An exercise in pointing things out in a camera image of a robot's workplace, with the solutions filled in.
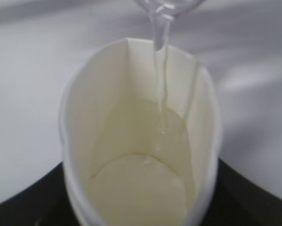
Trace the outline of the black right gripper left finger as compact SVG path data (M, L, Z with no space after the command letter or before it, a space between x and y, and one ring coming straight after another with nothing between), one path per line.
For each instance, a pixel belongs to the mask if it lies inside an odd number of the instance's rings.
M65 189L63 166L0 204L0 226L78 226Z

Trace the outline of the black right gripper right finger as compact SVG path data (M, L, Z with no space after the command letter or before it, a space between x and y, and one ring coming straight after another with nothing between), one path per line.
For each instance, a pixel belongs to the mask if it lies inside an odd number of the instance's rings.
M254 185L222 160L202 226L282 226L282 200Z

